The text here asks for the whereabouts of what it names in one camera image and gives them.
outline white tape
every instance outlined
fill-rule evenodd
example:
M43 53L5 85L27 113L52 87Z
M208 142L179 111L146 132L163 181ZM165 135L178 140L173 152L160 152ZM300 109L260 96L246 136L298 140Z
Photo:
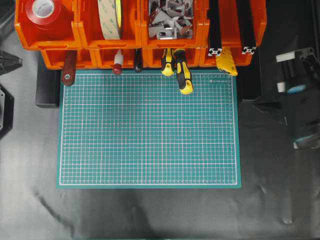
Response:
M97 0L101 30L106 40L121 39L122 6L121 0Z

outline green cutting mat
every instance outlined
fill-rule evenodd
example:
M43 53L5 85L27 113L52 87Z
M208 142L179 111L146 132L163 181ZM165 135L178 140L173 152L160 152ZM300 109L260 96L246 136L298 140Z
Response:
M59 188L239 188L235 79L77 71L61 90Z

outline white plastic part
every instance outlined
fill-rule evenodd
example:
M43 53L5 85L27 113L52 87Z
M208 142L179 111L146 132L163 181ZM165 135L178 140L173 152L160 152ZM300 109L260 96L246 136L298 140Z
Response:
M286 91L286 82L278 82L276 86L278 88L278 93L284 93Z
M281 63L281 62L289 61L289 60L292 60L295 58L296 58L295 52L291 51L291 52L287 52L287 53L280 54L280 55L276 56L276 62Z
M124 64L124 55L122 54L121 49L114 55L114 64L120 64L121 66Z
M52 0L35 0L32 4L32 11L38 18L45 19L51 16L55 10Z

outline orange storage bin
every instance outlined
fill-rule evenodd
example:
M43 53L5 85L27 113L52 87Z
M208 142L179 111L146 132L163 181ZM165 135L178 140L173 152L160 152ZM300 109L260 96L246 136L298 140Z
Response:
M186 48L185 56L190 68L198 67L200 62L201 48ZM143 62L145 67L161 68L161 59L164 54L163 48L143 49Z
M48 69L59 70L65 65L67 50L42 50L42 57ZM77 50L77 69L95 69L97 68L96 55L93 50Z
M115 55L118 49L97 49L95 51L96 62L100 69L112 69L114 67ZM135 49L122 49L123 54L123 69L133 69L135 59Z
M140 0L122 2L122 38L105 40L99 18L97 0L78 0L78 27L82 45L86 49L141 48Z
M26 14L28 0L15 1L15 30L22 46L27 50L70 49L81 48L81 40L77 25L77 0L62 0L70 19L65 23L63 37L49 36L45 30L32 23Z
M204 26L203 0L193 1L193 34L192 39L158 40L157 37L149 38L149 0L141 0L141 31L142 47L156 48L200 48L203 43Z
M260 46L267 27L267 9L265 0L250 0L252 21L257 47ZM204 12L209 10L209 0L204 0ZM236 66L247 66L252 55L242 55L237 4L235 0L219 0L221 40L223 47L230 47ZM208 56L208 35L210 20L205 17L203 25L203 43L200 56L200 67L216 65L216 57Z

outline screwdriver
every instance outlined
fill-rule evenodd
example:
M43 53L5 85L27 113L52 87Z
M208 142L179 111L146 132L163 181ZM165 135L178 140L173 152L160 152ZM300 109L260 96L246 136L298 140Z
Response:
M175 66L175 58L174 58L174 52L171 48L166 48L163 52L163 56L161 58L161 72L166 77L172 76Z
M194 91L192 85L192 74L188 68L186 51L178 48L174 51L176 60L176 79L179 84L180 92L184 95L191 94Z

